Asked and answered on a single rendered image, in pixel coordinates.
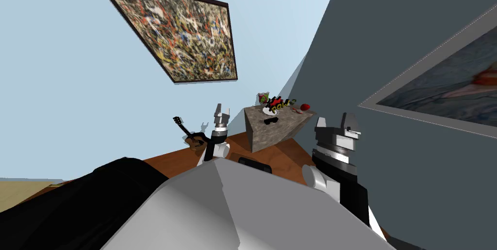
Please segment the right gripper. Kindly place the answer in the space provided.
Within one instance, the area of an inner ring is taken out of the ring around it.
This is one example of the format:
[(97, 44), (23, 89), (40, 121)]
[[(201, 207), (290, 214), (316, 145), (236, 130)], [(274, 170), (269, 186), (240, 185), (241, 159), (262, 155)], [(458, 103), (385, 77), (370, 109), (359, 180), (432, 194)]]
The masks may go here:
[(340, 153), (356, 151), (356, 141), (361, 132), (356, 115), (343, 113), (341, 128), (326, 127), (326, 118), (318, 117), (315, 126), (315, 139), (319, 147)]

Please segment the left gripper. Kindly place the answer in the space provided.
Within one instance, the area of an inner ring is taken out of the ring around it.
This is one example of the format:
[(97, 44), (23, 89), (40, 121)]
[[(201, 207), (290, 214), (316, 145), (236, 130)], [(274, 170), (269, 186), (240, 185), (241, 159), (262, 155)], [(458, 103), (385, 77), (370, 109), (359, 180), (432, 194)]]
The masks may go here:
[(230, 119), (230, 109), (227, 108), (224, 113), (221, 111), (222, 104), (217, 104), (215, 113), (214, 113), (214, 124), (215, 127), (227, 127)]

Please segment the brown acoustic guitar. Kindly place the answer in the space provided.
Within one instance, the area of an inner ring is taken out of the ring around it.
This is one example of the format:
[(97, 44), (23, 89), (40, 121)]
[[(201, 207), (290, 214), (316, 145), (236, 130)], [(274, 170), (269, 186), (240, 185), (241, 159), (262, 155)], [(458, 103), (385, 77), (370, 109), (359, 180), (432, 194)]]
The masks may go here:
[(184, 125), (181, 117), (173, 117), (175, 124), (186, 134), (185, 142), (189, 145), (192, 151), (204, 151), (210, 142), (210, 139), (203, 133), (192, 133), (188, 131)]

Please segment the grey stone side table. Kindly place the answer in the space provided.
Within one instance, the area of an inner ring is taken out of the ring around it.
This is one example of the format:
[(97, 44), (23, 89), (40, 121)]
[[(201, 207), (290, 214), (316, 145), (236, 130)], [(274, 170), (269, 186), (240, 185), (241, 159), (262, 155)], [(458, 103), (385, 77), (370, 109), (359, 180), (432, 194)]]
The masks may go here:
[(251, 152), (295, 137), (316, 112), (295, 100), (273, 97), (265, 105), (244, 108), (246, 134)]

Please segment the dark-framed splatter painting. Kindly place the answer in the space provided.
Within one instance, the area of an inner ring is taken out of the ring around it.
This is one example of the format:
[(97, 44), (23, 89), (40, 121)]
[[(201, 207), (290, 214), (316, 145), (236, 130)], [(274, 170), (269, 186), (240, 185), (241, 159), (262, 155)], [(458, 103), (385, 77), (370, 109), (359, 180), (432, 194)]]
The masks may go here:
[(229, 5), (218, 0), (109, 0), (173, 83), (236, 81)]

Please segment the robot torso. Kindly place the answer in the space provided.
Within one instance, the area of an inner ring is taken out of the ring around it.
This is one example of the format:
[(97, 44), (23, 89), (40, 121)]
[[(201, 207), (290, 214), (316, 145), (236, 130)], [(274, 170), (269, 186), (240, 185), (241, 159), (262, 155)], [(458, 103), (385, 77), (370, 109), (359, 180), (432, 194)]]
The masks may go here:
[(330, 195), (224, 158), (159, 186), (101, 250), (395, 250)]

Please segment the grey-framed blue picture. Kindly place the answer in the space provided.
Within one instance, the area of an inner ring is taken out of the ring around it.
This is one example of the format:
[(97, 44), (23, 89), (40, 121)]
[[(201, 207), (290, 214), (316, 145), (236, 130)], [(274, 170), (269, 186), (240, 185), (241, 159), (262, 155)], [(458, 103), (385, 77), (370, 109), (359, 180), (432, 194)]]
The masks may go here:
[(360, 107), (497, 139), (497, 4)]

